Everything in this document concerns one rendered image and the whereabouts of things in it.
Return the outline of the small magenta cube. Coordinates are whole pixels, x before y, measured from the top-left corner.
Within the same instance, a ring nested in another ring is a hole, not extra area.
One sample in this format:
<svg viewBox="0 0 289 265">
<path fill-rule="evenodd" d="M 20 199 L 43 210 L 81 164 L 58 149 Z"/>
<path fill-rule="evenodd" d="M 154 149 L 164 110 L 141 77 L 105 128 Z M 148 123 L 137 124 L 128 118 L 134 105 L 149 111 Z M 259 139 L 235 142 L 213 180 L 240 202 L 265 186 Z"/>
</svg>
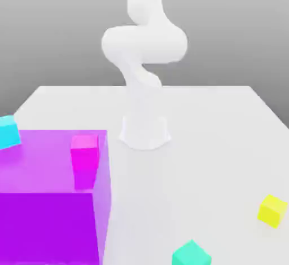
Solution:
<svg viewBox="0 0 289 265">
<path fill-rule="evenodd" d="M 93 189 L 99 164 L 98 135 L 75 135 L 71 141 L 75 189 Z"/>
</svg>

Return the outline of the small cyan cube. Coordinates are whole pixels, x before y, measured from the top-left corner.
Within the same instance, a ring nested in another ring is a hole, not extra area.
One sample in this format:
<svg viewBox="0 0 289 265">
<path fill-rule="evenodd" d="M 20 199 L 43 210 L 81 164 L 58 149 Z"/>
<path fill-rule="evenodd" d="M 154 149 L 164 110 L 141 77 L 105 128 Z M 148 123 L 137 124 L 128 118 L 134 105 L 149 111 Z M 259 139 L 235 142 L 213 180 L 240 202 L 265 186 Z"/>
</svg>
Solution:
<svg viewBox="0 0 289 265">
<path fill-rule="evenodd" d="M 13 115 L 0 117 L 0 149 L 21 144 L 20 134 Z"/>
</svg>

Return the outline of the small turquoise cube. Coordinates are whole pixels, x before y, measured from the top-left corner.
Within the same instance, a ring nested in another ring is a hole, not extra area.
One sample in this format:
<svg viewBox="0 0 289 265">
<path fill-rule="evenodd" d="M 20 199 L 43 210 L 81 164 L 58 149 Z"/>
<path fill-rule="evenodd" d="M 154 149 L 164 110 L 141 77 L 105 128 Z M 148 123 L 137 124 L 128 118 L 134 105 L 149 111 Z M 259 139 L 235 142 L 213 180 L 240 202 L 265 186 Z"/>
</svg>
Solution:
<svg viewBox="0 0 289 265">
<path fill-rule="evenodd" d="M 190 240 L 172 254 L 172 265 L 211 265 L 212 257 L 194 240 Z"/>
</svg>

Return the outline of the small yellow cube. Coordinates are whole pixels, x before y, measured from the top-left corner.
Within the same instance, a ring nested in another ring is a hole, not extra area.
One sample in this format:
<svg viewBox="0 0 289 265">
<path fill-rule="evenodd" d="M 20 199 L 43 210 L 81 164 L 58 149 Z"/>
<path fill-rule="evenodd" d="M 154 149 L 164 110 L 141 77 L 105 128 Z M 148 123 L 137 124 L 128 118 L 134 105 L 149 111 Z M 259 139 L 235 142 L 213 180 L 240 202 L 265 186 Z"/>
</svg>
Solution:
<svg viewBox="0 0 289 265">
<path fill-rule="evenodd" d="M 258 220 L 277 228 L 282 221 L 288 202 L 285 202 L 273 195 L 267 195 L 259 207 Z"/>
</svg>

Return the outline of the large purple box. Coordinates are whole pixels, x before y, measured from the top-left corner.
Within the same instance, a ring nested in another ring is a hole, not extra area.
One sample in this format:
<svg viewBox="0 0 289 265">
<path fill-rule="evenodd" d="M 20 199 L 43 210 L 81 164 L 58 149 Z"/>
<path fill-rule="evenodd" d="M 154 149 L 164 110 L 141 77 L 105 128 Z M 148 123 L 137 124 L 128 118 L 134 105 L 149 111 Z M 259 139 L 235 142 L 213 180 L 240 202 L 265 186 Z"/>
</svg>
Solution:
<svg viewBox="0 0 289 265">
<path fill-rule="evenodd" d="M 99 138 L 96 173 L 75 172 L 71 142 Z M 106 130 L 21 130 L 0 150 L 0 265 L 103 265 L 111 211 Z"/>
</svg>

